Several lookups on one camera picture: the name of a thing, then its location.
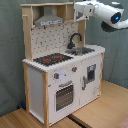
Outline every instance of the black burner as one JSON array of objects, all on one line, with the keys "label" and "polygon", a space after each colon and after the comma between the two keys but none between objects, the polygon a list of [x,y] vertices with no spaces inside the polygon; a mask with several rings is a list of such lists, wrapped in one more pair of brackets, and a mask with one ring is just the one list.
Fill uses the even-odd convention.
[{"label": "black burner", "polygon": [[69,60],[72,58],[73,57],[66,56],[66,55],[63,55],[60,53],[54,53],[54,54],[47,55],[44,57],[36,58],[36,59],[34,59],[34,62],[40,63],[40,64],[48,67],[50,65],[60,63],[60,62],[63,62],[63,61],[66,61],[66,60]]}]

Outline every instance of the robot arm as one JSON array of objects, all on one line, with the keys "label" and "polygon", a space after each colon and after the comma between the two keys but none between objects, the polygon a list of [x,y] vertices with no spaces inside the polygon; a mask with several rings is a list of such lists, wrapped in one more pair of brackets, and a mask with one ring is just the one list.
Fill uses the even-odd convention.
[{"label": "robot arm", "polygon": [[120,22],[124,11],[120,3],[104,5],[96,1],[75,2],[74,9],[74,21],[83,20],[85,16],[94,16],[102,20],[101,27],[106,32],[128,28],[128,20]]}]

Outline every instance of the table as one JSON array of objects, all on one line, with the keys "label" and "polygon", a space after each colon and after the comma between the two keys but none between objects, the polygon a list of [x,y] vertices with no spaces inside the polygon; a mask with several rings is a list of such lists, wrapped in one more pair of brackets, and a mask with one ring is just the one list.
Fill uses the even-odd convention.
[{"label": "table", "polygon": [[102,81],[101,93],[71,117],[87,128],[115,128],[128,118],[128,89]]},{"label": "table", "polygon": [[[44,128],[37,119],[23,109],[0,118],[0,128]],[[81,128],[69,118],[64,118],[50,128]]]}]

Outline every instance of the backsplash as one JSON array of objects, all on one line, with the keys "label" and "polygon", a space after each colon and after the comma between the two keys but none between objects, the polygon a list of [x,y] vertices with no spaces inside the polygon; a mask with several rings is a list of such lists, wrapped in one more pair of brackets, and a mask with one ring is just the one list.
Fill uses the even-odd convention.
[{"label": "backsplash", "polygon": [[[41,57],[54,52],[67,49],[70,37],[78,33],[79,23],[64,23],[44,27],[35,27],[32,32],[33,58]],[[73,38],[73,43],[78,46],[78,36]]]}]

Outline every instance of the cabinet door handle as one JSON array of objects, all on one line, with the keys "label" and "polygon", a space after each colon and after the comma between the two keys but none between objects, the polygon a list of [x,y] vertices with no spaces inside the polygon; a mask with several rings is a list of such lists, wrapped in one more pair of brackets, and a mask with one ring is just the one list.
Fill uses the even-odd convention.
[{"label": "cabinet door handle", "polygon": [[85,78],[85,76],[83,76],[83,80],[84,80],[84,86],[82,86],[82,90],[85,90],[85,88],[86,88],[86,81],[87,81],[87,79]]},{"label": "cabinet door handle", "polygon": [[59,87],[66,87],[72,83],[72,80],[68,81],[66,84],[61,84]]}]

